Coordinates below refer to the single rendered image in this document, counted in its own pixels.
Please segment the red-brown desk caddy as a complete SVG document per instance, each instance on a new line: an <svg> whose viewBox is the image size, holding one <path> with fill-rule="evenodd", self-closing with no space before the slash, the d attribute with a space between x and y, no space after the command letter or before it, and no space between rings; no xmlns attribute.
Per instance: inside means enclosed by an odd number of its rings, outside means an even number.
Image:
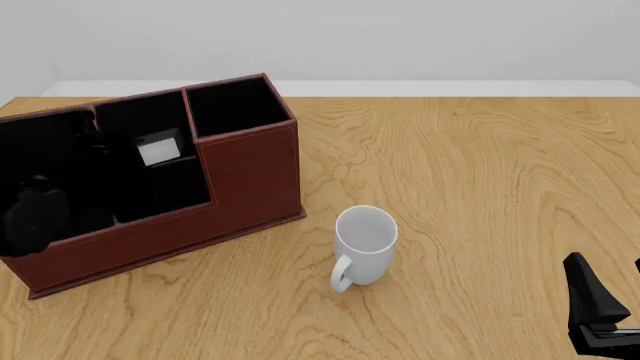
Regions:
<svg viewBox="0 0 640 360"><path fill-rule="evenodd" d="M38 299L303 218L300 185L265 74L0 116L0 262Z"/></svg>

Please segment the small pale grey plate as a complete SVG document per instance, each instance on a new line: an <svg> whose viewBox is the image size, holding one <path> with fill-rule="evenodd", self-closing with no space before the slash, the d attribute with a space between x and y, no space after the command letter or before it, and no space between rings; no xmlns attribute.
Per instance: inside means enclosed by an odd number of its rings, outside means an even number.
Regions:
<svg viewBox="0 0 640 360"><path fill-rule="evenodd" d="M181 152L174 137L158 140L137 146L142 161L146 167L170 161L181 156Z"/></svg>

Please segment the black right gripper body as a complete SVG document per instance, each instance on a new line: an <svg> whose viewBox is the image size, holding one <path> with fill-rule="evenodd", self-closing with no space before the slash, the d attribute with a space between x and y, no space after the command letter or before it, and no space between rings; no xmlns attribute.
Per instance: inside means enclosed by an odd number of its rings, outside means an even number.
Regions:
<svg viewBox="0 0 640 360"><path fill-rule="evenodd" d="M568 335L578 355L640 355L640 327L615 324L569 324Z"/></svg>

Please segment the white ceramic mug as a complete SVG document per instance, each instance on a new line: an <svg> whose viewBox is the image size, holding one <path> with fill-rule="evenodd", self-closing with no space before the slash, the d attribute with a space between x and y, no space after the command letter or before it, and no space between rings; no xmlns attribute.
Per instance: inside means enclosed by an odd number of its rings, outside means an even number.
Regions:
<svg viewBox="0 0 640 360"><path fill-rule="evenodd" d="M345 209L335 223L333 290L343 293L351 284L368 285L381 278L390 266L397 239L397 224L383 209L367 205Z"/></svg>

